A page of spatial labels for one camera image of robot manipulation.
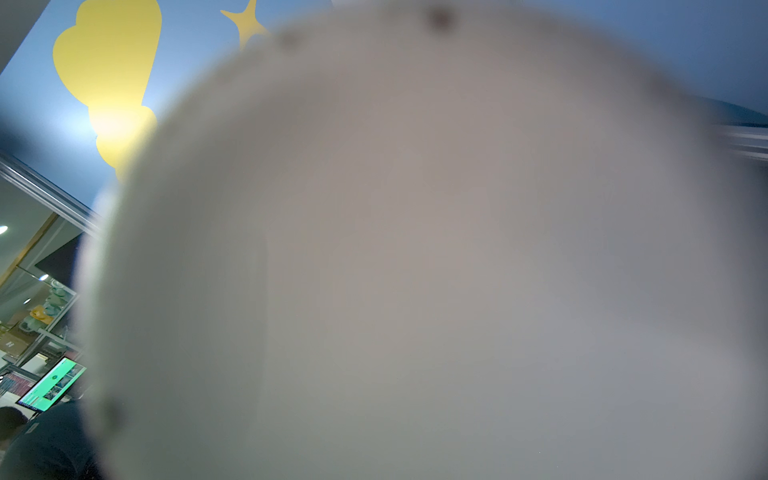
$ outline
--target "dark hair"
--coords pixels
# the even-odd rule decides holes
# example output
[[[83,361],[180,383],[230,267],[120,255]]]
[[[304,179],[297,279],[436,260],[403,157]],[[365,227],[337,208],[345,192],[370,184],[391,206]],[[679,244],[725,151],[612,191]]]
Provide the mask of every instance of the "dark hair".
[[[0,442],[10,439],[16,429],[27,423],[21,410],[13,407],[0,408]]]

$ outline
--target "monitor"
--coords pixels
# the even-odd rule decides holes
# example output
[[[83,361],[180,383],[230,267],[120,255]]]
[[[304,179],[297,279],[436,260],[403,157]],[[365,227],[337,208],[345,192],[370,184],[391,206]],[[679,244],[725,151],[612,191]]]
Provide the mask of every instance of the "monitor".
[[[16,403],[36,412],[44,412],[65,394],[84,371],[84,366],[63,358]]]

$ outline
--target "yellow shape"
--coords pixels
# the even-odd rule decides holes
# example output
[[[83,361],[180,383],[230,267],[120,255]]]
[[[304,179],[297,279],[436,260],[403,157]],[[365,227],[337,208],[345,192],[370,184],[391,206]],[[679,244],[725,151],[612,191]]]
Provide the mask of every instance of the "yellow shape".
[[[221,13],[225,14],[237,26],[237,31],[240,33],[240,50],[245,48],[246,43],[254,35],[269,34],[266,28],[256,20],[256,1],[248,0],[248,6],[241,13],[221,10]]]
[[[88,106],[99,154],[119,177],[157,126],[141,102],[161,25],[157,0],[86,0],[53,46],[61,82]]]

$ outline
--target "white circular object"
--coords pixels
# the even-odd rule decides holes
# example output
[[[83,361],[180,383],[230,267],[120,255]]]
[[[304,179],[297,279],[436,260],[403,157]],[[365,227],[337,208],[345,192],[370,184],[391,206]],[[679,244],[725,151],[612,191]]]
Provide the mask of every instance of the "white circular object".
[[[763,377],[720,160],[663,77],[537,13],[275,35],[161,125],[91,251],[105,461],[744,478]]]

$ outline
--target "computer screen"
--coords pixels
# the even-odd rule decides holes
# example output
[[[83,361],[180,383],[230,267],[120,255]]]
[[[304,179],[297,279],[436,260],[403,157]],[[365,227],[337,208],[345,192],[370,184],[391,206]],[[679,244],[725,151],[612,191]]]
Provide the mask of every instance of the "computer screen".
[[[36,412],[44,412],[65,394],[84,371],[84,366],[63,358],[16,403]]]

